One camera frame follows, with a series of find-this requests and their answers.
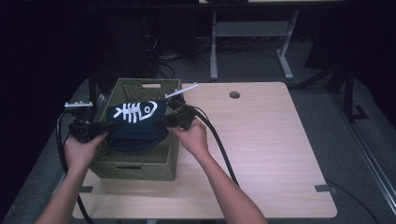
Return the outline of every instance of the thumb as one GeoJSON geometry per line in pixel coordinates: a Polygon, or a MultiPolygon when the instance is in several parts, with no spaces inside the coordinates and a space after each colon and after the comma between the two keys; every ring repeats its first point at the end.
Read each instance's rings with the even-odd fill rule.
{"type": "Polygon", "coordinates": [[[174,133],[177,137],[179,137],[182,132],[178,127],[166,127],[166,129],[169,132],[174,133]]]}
{"type": "Polygon", "coordinates": [[[97,147],[97,146],[106,138],[107,135],[108,135],[108,133],[99,134],[99,135],[97,135],[95,138],[93,138],[93,139],[89,142],[89,144],[91,144],[91,145],[97,147]]]}

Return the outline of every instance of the green plastic crate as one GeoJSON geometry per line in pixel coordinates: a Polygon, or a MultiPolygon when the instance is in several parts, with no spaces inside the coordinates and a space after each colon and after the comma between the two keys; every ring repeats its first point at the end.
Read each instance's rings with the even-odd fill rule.
{"type": "MultiPolygon", "coordinates": [[[[165,94],[181,89],[180,80],[133,79],[118,80],[105,108],[128,102],[160,101],[165,94]]],[[[106,121],[106,110],[101,121],[106,121]]],[[[173,181],[176,178],[178,139],[169,133],[154,148],[119,152],[112,150],[106,140],[97,148],[90,168],[101,178],[173,181]]]]}

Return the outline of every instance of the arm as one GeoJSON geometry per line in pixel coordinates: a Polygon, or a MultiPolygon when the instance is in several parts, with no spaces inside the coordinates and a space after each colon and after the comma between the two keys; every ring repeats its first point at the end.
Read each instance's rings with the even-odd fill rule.
{"type": "Polygon", "coordinates": [[[96,147],[106,133],[82,144],[73,137],[66,140],[64,152],[69,170],[49,205],[35,223],[69,223],[76,205],[79,189],[95,156],[96,147]]]}
{"type": "Polygon", "coordinates": [[[262,211],[231,180],[210,155],[206,139],[206,126],[195,119],[188,131],[169,128],[204,169],[227,223],[267,223],[262,211]]]}

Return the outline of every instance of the crate handle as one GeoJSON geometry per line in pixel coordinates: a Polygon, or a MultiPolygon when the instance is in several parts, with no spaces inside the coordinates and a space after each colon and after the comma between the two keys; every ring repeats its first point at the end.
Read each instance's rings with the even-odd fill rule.
{"type": "Polygon", "coordinates": [[[116,166],[120,170],[142,170],[142,166],[116,166]]]}
{"type": "Polygon", "coordinates": [[[161,83],[142,83],[142,87],[146,89],[160,89],[161,83]]]}

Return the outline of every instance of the gray carpet floor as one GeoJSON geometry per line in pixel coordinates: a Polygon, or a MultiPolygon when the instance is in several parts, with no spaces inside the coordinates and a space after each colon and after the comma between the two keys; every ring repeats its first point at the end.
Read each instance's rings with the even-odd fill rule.
{"type": "MultiPolygon", "coordinates": [[[[304,68],[311,43],[293,41],[287,53],[294,80],[283,77],[276,58],[275,49],[282,43],[277,41],[256,41],[243,43],[233,53],[218,55],[219,79],[217,82],[280,81],[288,86],[298,84],[319,72],[304,68]]],[[[209,53],[198,55],[200,60],[182,58],[168,62],[175,70],[175,78],[184,83],[209,81],[209,53]]],[[[162,67],[166,75],[171,71],[162,67]]],[[[342,98],[343,93],[330,95],[324,89],[328,78],[323,78],[302,91],[290,91],[304,129],[318,159],[325,178],[342,187],[359,199],[381,224],[396,223],[396,216],[390,209],[382,192],[375,183],[367,164],[362,158],[359,145],[348,130],[343,114],[333,101],[342,98]]],[[[378,109],[370,92],[355,81],[354,105],[361,105],[369,119],[357,120],[356,127],[367,145],[373,151],[389,180],[396,184],[396,131],[378,109]]],[[[81,84],[72,101],[88,100],[87,82],[81,84]]],[[[4,223],[33,223],[49,201],[52,192],[62,178],[54,134],[43,149],[35,168],[26,180],[17,199],[10,208],[4,223]]],[[[338,214],[326,219],[270,219],[270,223],[375,223],[370,214],[343,190],[336,188],[332,194],[338,214]]],[[[73,219],[72,223],[85,223],[73,219]]],[[[95,223],[146,223],[146,220],[96,219],[95,223]]],[[[200,223],[198,220],[159,220],[158,223],[200,223]]]]}

